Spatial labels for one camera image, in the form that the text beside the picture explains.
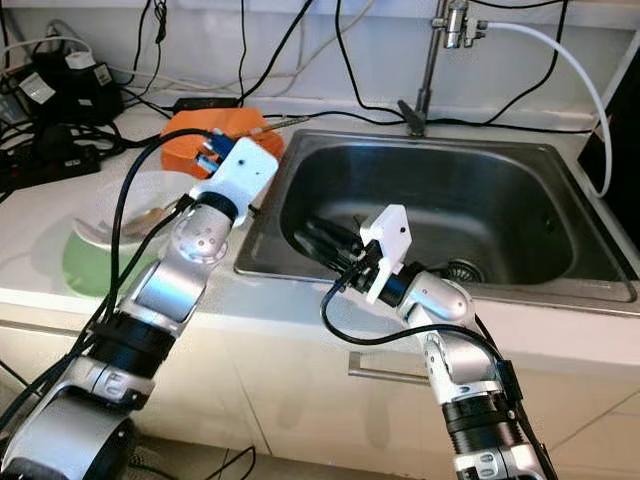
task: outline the robotic arm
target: robotic arm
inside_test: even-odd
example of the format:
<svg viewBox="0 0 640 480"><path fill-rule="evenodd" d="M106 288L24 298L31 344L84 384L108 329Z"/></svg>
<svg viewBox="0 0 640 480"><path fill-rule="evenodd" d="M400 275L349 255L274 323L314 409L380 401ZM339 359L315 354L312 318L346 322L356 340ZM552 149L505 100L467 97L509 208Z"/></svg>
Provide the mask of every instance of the robotic arm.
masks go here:
<svg viewBox="0 0 640 480"><path fill-rule="evenodd" d="M194 187L163 257L134 282L97 341L76 358L16 431L0 477L20 480L119 478L136 444L131 411L144 407L153 377L186 328L226 238L278 168L248 139L216 174Z"/></svg>
<svg viewBox="0 0 640 480"><path fill-rule="evenodd" d="M312 221L306 232L297 235L309 256L342 274L350 286L366 294L368 302L380 299L396 308L407 329L418 330L415 335L425 356L429 381L455 449L458 478L556 479L520 403L522 394L513 367L495 348L476 316L469 294L420 264L401 263L411 244L404 207L390 205L377 218L365 222L360 238L359 241L336 226L326 228L322 220ZM351 265L353 272L357 262L363 267L356 270L356 275L345 273L347 269L341 267ZM353 341L353 337L340 334L330 324L326 314L330 298L323 300L325 324L334 334ZM461 328L450 331L451 326ZM483 341L474 341L478 337Z"/></svg>

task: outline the faucet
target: faucet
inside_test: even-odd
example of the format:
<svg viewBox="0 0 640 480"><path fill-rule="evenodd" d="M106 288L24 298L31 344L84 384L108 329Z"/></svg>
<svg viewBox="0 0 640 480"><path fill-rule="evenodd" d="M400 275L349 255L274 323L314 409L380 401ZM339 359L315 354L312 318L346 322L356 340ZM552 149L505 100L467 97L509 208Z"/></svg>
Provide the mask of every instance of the faucet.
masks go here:
<svg viewBox="0 0 640 480"><path fill-rule="evenodd" d="M398 101L398 107L407 122L407 133L412 137L424 137L427 116L431 103L431 83L438 56L438 44L444 33L444 48L465 48L473 46L476 39L485 36L487 22L470 18L467 15L469 0L438 0L435 17L431 20L431 39L427 51L427 65L424 69L422 86L418 90L416 107L412 109L404 100Z"/></svg>

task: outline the green plate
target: green plate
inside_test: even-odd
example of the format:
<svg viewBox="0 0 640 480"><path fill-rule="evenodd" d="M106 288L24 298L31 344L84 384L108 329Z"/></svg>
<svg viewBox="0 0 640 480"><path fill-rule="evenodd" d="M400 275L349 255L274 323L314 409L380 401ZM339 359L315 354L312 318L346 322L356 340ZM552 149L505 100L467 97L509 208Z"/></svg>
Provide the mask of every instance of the green plate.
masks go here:
<svg viewBox="0 0 640 480"><path fill-rule="evenodd" d="M62 272L65 283L80 295L104 297L109 291L109 272L111 271L109 256L110 254L106 250L95 247L72 233L62 255ZM129 260L131 260L131 255L120 255L121 272ZM155 255L143 255L120 291L129 288L138 274L155 260Z"/></svg>

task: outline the power adapter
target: power adapter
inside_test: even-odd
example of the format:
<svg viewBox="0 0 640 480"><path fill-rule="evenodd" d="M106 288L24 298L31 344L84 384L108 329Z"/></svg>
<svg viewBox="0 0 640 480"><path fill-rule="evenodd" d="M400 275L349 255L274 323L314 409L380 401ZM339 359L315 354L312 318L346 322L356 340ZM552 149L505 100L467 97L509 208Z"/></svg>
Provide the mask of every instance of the power adapter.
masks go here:
<svg viewBox="0 0 640 480"><path fill-rule="evenodd" d="M206 108L233 108L238 99L233 97L183 97L176 100L171 107L175 114L183 110L204 110Z"/></svg>

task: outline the spoon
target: spoon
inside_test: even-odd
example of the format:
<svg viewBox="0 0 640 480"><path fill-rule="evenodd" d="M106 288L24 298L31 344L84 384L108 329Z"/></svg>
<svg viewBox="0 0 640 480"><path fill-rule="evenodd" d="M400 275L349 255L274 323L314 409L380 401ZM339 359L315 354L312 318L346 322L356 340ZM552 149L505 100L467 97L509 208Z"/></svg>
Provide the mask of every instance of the spoon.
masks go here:
<svg viewBox="0 0 640 480"><path fill-rule="evenodd" d="M134 217L122 227L122 235L127 237L146 235L173 207L175 207L178 200L179 199L176 199L164 207L150 208L146 212Z"/></svg>

